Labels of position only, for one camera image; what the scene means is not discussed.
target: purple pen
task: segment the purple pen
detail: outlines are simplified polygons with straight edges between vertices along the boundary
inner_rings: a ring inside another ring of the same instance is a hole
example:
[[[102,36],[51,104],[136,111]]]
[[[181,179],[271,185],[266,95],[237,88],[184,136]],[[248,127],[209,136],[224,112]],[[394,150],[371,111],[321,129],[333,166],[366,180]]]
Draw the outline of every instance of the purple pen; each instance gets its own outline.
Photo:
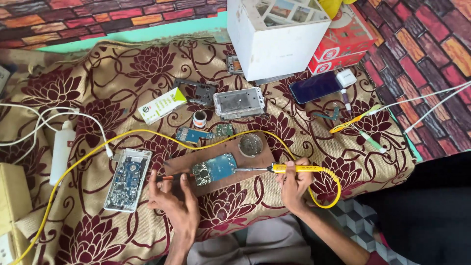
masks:
[[[347,90],[346,89],[342,89],[340,90],[340,92],[342,92],[342,97],[343,97],[343,103],[345,103],[345,108],[347,109],[347,111],[349,112],[349,114],[352,113],[352,107],[350,105],[350,101],[349,101],[349,98],[347,96]]]

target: yellow cloth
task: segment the yellow cloth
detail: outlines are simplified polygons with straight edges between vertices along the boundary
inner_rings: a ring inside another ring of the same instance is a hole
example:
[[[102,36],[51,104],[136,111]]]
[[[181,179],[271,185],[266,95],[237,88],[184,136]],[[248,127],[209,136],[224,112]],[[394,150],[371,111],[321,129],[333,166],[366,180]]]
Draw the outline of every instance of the yellow cloth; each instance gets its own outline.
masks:
[[[333,19],[337,12],[339,12],[342,2],[349,5],[355,3],[355,1],[357,0],[319,0],[319,4],[321,4],[330,19]]]

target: yellow soldering iron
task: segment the yellow soldering iron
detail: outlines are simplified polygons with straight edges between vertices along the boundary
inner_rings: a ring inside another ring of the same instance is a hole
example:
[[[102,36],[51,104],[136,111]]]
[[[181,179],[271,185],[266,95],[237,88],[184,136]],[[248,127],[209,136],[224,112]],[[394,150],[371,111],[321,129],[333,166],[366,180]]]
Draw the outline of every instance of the yellow soldering iron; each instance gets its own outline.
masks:
[[[286,165],[272,163],[269,167],[238,167],[236,171],[254,171],[254,170],[266,170],[273,173],[285,173]],[[321,166],[296,166],[296,172],[321,172],[323,168]]]

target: wooden board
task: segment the wooden board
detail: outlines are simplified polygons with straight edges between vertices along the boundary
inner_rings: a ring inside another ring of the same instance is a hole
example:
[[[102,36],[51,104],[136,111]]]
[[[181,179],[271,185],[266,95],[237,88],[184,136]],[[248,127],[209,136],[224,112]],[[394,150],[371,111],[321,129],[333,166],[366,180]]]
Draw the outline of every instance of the wooden board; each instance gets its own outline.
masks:
[[[181,157],[173,158],[164,162],[164,169],[166,175],[172,175],[180,172],[191,172],[191,168],[201,162],[204,162],[208,159],[215,158],[217,156],[223,155],[225,153],[232,153],[234,156],[237,167],[268,167],[275,161],[273,155],[271,154],[270,147],[268,146],[267,139],[262,132],[256,133],[263,142],[262,153],[254,158],[244,157],[239,151],[239,141],[234,139],[227,141],[225,143],[199,150],[193,153],[186,154]],[[266,171],[245,171],[245,172],[236,172],[235,174],[225,177],[223,179],[212,181],[204,186],[197,186],[194,178],[190,178],[190,185],[196,196],[205,195],[213,191],[225,188],[227,186],[236,184],[248,178],[260,175]]]

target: red box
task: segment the red box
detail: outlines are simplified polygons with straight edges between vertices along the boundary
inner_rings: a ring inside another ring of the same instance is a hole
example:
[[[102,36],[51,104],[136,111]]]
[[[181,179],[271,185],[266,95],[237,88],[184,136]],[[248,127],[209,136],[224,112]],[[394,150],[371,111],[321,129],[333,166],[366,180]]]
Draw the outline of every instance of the red box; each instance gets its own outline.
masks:
[[[315,61],[315,59],[312,59],[308,64],[308,68],[309,68],[309,71],[311,71],[312,75],[318,75],[318,74],[332,71],[335,69],[339,69],[342,67],[355,65],[361,60],[361,58],[363,58],[363,56],[365,56],[365,54],[366,52],[359,52],[355,54],[350,54],[350,55],[334,58],[327,62],[317,62]]]
[[[377,37],[353,5],[342,4],[314,52],[308,68],[313,75],[355,64]]]

